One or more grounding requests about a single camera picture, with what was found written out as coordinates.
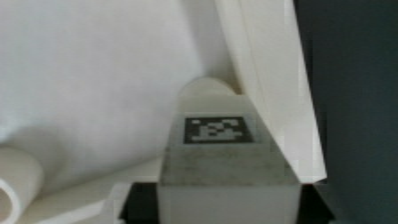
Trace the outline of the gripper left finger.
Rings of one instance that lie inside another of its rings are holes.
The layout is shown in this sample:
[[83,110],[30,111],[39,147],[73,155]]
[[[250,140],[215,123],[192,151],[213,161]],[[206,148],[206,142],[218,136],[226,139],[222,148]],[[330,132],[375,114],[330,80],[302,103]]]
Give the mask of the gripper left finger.
[[123,224],[160,224],[155,183],[139,182],[131,185],[119,220]]

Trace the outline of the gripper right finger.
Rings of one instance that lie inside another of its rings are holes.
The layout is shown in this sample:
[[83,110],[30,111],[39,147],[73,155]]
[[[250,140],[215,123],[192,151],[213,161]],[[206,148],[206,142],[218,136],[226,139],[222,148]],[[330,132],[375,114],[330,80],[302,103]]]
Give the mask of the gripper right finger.
[[327,182],[302,185],[297,224],[332,224],[336,215],[325,195]]

